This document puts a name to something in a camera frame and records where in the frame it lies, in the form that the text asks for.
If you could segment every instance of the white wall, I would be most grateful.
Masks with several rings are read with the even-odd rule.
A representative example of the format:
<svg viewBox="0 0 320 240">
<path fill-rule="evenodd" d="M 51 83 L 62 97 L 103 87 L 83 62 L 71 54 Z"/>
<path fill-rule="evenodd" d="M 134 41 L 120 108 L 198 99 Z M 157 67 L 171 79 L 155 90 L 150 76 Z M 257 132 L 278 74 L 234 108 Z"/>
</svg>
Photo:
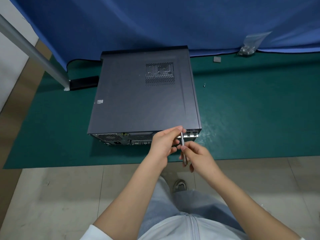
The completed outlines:
<svg viewBox="0 0 320 240">
<path fill-rule="evenodd" d="M 37 43 L 38 36 L 31 25 L 9 0 L 0 0 L 0 13 L 31 44 Z M 0 32 L 0 112 L 27 60 L 28 56 Z"/>
</svg>

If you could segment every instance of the person's left hand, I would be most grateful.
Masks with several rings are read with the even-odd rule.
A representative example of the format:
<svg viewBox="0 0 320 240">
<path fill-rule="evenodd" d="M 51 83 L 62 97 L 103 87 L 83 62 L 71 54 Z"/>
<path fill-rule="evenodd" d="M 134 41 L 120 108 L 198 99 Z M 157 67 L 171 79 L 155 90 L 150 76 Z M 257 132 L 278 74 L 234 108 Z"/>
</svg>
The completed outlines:
<svg viewBox="0 0 320 240">
<path fill-rule="evenodd" d="M 186 133 L 186 129 L 179 125 L 156 133 L 152 138 L 148 153 L 151 160 L 157 160 L 165 168 L 168 163 L 167 157 L 177 151 L 177 148 L 173 145 L 179 144 L 179 140 L 176 138 L 181 132 Z"/>
</svg>

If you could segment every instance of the hand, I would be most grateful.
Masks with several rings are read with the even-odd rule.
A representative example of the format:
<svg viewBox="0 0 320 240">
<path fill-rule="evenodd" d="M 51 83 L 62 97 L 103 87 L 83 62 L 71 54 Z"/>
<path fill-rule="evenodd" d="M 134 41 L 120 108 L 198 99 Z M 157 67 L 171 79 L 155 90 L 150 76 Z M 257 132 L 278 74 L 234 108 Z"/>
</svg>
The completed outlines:
<svg viewBox="0 0 320 240">
<path fill-rule="evenodd" d="M 176 138 L 181 132 L 186 133 L 186 129 L 179 125 L 156 133 L 152 138 L 148 157 L 152 160 L 160 161 L 163 168 L 165 168 L 168 163 L 167 157 L 177 151 L 177 148 L 173 145 L 179 144 L 179 140 Z"/>
<path fill-rule="evenodd" d="M 187 160 L 191 162 L 190 172 L 196 171 L 206 181 L 211 180 L 215 175 L 223 174 L 207 148 L 194 141 L 187 141 L 184 145 L 178 145 L 177 148 L 182 150 L 179 159 L 182 160 L 182 153 L 184 153 Z"/>
</svg>

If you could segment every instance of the ventilation grille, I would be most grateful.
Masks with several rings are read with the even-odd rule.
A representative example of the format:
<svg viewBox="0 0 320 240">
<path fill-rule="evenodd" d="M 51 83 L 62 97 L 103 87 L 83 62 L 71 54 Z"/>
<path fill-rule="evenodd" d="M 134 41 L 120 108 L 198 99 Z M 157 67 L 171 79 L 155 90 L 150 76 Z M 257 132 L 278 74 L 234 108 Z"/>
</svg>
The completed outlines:
<svg viewBox="0 0 320 240">
<path fill-rule="evenodd" d="M 132 141 L 150 141 L 150 140 L 152 140 L 152 135 L 145 135 L 145 136 L 128 135 L 128 138 Z"/>
<path fill-rule="evenodd" d="M 174 63 L 146 64 L 146 86 L 173 85 Z"/>
<path fill-rule="evenodd" d="M 122 141 L 122 137 L 118 135 L 106 135 L 106 134 L 101 134 L 97 135 L 97 138 L 99 138 L 101 141 Z"/>
</svg>

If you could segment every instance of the shoe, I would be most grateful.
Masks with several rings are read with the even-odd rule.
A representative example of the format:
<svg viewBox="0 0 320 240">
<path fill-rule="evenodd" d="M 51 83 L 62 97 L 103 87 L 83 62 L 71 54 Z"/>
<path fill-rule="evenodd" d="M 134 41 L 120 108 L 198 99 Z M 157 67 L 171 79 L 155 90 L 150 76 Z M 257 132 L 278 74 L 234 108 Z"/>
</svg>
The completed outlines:
<svg viewBox="0 0 320 240">
<path fill-rule="evenodd" d="M 173 186 L 173 192 L 180 192 L 180 191 L 185 191 L 188 190 L 188 186 L 186 181 L 184 181 L 183 179 L 179 179 L 174 183 Z"/>
</svg>

